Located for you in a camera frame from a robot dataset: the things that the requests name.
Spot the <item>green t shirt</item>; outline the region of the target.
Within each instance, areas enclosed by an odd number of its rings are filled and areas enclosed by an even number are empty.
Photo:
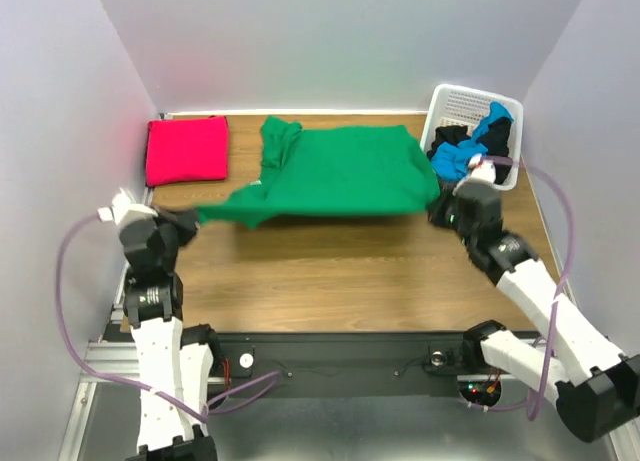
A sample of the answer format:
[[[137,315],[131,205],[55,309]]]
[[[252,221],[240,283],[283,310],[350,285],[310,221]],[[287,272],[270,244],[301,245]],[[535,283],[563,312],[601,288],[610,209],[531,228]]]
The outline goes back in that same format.
[[[222,203],[198,206],[201,224],[408,215],[440,195],[434,168],[403,125],[305,129],[270,116],[261,135],[259,177]]]

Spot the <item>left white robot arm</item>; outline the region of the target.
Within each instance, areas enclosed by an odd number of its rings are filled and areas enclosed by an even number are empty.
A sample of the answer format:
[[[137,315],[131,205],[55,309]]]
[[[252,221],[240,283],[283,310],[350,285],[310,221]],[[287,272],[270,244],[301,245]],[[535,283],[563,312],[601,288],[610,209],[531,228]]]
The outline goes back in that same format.
[[[129,264],[124,313],[134,340],[140,391],[137,460],[161,460],[206,433],[207,377],[222,363],[208,325],[183,327],[183,283],[176,273],[179,250],[199,230],[193,210],[166,211],[120,230]]]

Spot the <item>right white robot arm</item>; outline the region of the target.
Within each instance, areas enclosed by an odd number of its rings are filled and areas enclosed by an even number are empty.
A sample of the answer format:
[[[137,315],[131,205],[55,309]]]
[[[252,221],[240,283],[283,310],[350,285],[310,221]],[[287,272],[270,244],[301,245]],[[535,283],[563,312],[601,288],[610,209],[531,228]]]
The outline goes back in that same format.
[[[593,442],[639,417],[639,358],[601,334],[559,290],[536,251],[503,226],[501,195],[467,181],[445,190],[429,208],[430,222],[453,230],[471,263],[543,335],[543,350],[489,320],[463,334],[466,369],[505,371],[553,404],[566,428]]]

